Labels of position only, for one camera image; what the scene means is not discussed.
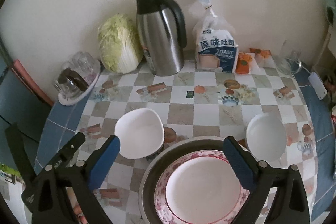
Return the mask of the stainless steel round tray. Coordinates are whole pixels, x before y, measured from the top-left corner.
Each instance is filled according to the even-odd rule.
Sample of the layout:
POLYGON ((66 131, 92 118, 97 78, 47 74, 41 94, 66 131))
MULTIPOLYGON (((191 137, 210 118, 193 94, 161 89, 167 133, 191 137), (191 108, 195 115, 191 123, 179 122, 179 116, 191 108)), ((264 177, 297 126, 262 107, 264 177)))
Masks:
POLYGON ((144 223, 231 223, 250 192, 224 155, 223 141, 187 139, 157 156, 139 189, 144 223))

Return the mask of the small white bowl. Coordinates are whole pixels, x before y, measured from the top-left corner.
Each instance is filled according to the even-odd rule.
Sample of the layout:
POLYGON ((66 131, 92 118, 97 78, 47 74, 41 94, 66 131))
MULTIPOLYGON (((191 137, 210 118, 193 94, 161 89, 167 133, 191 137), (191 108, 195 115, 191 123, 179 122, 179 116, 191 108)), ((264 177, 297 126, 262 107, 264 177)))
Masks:
POLYGON ((120 154, 126 159, 141 159, 154 154, 165 139, 159 115, 148 108, 124 114, 117 121, 114 134, 120 139, 120 154))

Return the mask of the large white bowl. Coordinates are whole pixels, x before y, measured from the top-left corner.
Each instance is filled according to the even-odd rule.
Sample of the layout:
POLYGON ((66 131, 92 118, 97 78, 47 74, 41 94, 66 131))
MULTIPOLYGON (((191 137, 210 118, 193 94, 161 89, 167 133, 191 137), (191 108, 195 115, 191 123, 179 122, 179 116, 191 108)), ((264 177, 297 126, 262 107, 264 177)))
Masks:
POLYGON ((258 160, 273 162, 286 150, 286 131, 282 122, 273 113, 254 116, 246 130, 246 144, 258 160))

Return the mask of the checkered tablecloth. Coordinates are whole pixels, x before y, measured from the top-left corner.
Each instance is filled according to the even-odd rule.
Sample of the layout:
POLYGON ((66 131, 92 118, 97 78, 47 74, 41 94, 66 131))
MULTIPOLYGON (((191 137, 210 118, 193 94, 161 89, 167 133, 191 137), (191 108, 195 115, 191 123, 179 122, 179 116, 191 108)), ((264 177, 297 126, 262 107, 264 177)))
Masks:
POLYGON ((149 108, 178 139, 196 136, 245 137, 257 114, 275 113, 288 134, 287 147, 277 165, 296 164, 316 219, 335 198, 335 136, 327 104, 317 97, 309 72, 289 76, 276 68, 251 74, 200 71, 186 54, 176 75, 153 75, 146 63, 127 75, 101 73, 92 92, 73 106, 56 103, 47 118, 35 159, 39 172, 56 152, 80 130, 97 131, 76 157, 87 159, 114 133, 127 112, 149 108))

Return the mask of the white tray with glasses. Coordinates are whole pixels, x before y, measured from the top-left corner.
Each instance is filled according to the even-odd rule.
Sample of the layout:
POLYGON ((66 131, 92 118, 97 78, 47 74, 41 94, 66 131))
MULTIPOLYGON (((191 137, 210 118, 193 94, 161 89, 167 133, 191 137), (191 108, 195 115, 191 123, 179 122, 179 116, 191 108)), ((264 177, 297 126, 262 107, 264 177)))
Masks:
POLYGON ((95 86, 101 72, 100 61, 88 52, 78 52, 64 63, 54 81, 59 103, 71 106, 78 103, 95 86))

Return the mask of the white power strip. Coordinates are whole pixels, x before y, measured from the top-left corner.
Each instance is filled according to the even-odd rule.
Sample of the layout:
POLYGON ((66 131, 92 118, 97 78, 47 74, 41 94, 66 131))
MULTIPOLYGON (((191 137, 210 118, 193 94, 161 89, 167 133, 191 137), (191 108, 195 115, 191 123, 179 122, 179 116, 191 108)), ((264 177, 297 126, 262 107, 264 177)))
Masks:
POLYGON ((319 75, 315 72, 311 72, 310 76, 308 77, 308 80, 313 87, 315 93, 317 94, 317 97, 319 100, 324 99, 327 96, 327 90, 319 77, 319 75))

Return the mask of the napa cabbage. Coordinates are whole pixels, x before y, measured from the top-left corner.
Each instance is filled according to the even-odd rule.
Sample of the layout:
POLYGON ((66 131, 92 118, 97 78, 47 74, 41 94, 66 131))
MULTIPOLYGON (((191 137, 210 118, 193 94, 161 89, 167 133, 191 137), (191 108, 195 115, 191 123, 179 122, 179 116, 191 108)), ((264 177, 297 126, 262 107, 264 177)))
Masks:
POLYGON ((111 72, 130 73, 143 58, 137 29, 126 14, 116 14, 101 24, 98 42, 101 61, 111 72))

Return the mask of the clear glass mug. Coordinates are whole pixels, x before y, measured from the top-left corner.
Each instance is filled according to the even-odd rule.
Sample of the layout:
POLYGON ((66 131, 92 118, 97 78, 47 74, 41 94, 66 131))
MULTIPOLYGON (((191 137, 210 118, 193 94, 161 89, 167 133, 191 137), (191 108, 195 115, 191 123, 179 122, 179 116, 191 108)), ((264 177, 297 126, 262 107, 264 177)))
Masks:
POLYGON ((277 69, 285 75, 297 74, 302 69, 301 52, 294 49, 291 40, 284 40, 280 53, 273 59, 277 69))

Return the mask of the orange snack packet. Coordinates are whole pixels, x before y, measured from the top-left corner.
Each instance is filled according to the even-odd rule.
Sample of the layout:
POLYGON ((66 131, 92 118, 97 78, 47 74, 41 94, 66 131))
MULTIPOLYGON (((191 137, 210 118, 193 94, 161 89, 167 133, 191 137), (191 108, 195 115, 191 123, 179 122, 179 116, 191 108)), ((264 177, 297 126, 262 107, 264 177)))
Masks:
POLYGON ((250 48, 250 53, 255 54, 255 60, 259 67, 261 68, 275 68, 272 53, 270 50, 261 50, 257 48, 250 48))
POLYGON ((257 66, 254 53, 242 53, 238 55, 238 61, 236 65, 236 74, 246 75, 250 74, 252 69, 257 66))

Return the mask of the stainless steel thermos jug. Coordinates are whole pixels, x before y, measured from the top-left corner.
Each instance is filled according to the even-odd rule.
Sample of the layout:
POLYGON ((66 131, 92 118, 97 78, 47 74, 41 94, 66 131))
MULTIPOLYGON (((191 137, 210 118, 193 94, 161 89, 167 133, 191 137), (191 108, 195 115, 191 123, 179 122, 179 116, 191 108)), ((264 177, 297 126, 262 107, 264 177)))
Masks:
POLYGON ((187 33, 183 11, 174 0, 136 0, 139 40, 150 71, 161 77, 184 66, 187 33))

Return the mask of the toast bread bag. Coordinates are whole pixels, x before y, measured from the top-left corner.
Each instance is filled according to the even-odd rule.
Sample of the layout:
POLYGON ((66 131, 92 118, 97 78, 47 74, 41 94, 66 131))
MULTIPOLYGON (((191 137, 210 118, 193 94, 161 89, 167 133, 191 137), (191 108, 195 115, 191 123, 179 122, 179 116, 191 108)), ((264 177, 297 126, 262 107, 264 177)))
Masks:
POLYGON ((213 10, 212 0, 198 0, 205 9, 193 28, 197 68, 203 71, 234 73, 238 61, 238 44, 234 28, 213 10))

